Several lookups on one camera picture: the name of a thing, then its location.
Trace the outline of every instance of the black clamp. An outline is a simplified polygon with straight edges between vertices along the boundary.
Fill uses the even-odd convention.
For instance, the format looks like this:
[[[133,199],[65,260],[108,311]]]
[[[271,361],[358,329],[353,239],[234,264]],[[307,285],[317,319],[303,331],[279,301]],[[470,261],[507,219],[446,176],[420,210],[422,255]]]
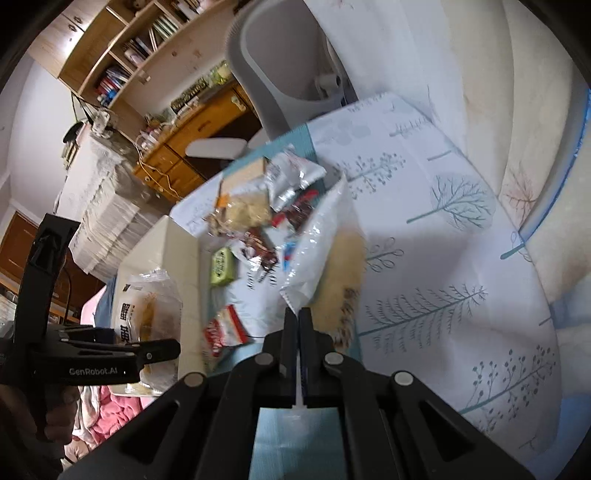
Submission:
[[[248,479],[260,408],[296,403],[298,350],[304,404],[339,411],[348,478],[472,478],[483,464],[486,480],[534,478],[409,372],[335,352],[309,309],[287,310],[284,330],[231,372],[185,376],[60,478]]]

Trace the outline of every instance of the chair armrest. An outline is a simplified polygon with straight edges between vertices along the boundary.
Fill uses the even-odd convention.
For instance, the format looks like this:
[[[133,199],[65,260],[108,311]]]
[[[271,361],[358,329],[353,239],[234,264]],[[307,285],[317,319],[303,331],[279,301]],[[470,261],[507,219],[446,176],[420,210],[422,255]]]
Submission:
[[[246,150],[246,140],[242,138],[200,138],[193,140],[185,149],[191,158],[221,158],[234,160]]]

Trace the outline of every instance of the cabinet door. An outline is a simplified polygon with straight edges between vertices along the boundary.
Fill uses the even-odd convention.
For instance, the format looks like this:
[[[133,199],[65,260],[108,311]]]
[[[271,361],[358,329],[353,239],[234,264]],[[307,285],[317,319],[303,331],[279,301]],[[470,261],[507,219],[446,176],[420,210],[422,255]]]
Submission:
[[[84,34],[64,15],[59,15],[43,30],[28,49],[28,54],[55,78]]]
[[[144,163],[157,168],[162,173],[166,173],[181,160],[182,158],[163,145],[144,160]]]
[[[201,175],[195,173],[191,167],[182,161],[177,163],[167,175],[170,178],[170,186],[181,198],[186,197],[194,189],[204,183]],[[167,194],[167,192],[164,192],[164,196],[169,200],[178,202],[178,198]]]
[[[185,150],[193,140],[211,137],[245,113],[246,106],[237,100],[239,99],[234,90],[214,98],[203,111],[168,140],[168,146],[184,158]]]
[[[77,27],[85,30],[104,7],[106,0],[74,0],[62,14],[74,22]]]
[[[37,227],[18,212],[12,217],[0,246],[0,272],[20,284],[25,271],[29,251],[37,235]],[[98,292],[103,283],[92,275],[85,274],[72,260],[67,251],[66,268],[72,279],[70,306],[82,308]],[[62,271],[53,290],[53,301],[62,307],[66,305],[70,283]]]

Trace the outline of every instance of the drawer handle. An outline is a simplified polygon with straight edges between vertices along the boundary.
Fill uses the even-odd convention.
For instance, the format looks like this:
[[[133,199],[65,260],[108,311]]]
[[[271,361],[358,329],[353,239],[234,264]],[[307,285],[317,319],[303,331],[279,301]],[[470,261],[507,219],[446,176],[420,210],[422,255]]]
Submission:
[[[200,132],[201,130],[203,130],[206,126],[208,126],[212,121],[211,120],[207,120],[205,122],[203,122],[201,124],[201,126],[198,127],[197,131]]]
[[[246,112],[246,105],[240,101],[236,95],[232,95],[232,103],[238,107],[241,112]]]

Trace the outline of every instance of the transparent plastic wrapper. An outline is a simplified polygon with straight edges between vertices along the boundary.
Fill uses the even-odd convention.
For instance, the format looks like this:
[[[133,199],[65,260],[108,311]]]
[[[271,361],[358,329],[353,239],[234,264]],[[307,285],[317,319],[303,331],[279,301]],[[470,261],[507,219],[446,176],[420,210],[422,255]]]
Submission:
[[[119,300],[115,332],[124,343],[174,338],[180,340],[183,302],[177,286],[165,270],[134,275]],[[141,383],[164,392],[177,381],[178,359],[146,365]]]
[[[251,227],[271,222],[269,197],[266,191],[231,196],[226,205],[224,227],[244,232]]]
[[[311,308],[314,328],[329,333],[338,351],[353,341],[364,267],[365,238],[343,175],[308,219],[280,289],[295,314]]]
[[[234,188],[218,198],[215,210],[205,220],[214,236],[240,236],[251,227],[268,225],[271,222],[269,194],[258,177]]]

